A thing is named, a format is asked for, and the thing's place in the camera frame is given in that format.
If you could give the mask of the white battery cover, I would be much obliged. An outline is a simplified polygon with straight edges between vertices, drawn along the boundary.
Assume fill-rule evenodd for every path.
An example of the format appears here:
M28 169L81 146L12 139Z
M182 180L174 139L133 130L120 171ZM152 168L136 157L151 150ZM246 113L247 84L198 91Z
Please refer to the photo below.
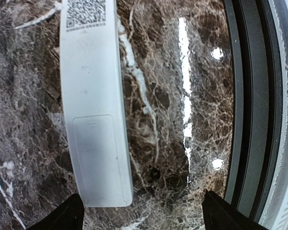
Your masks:
M83 202L88 207L123 207L112 117L86 116L73 120L82 178Z

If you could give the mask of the white remote control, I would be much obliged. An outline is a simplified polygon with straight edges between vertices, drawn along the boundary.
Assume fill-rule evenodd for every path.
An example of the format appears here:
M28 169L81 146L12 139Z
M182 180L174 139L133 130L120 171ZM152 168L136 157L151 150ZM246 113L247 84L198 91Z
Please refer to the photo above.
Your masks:
M64 0L60 20L60 81L65 127L79 195L82 190L73 120L112 117L120 184L125 202L132 203L130 166L117 9L113 0Z

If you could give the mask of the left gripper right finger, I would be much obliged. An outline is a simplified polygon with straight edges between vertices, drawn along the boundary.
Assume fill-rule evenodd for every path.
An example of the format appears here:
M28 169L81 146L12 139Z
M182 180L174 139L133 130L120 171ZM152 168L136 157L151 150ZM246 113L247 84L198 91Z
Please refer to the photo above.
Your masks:
M206 230L267 230L241 214L213 191L205 193L202 210Z

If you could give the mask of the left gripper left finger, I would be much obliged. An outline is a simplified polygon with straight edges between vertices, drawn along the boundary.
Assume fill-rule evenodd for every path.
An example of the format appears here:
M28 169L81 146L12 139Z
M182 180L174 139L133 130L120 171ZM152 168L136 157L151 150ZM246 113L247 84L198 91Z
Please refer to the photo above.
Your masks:
M82 230L84 205L79 194L73 194L28 230Z

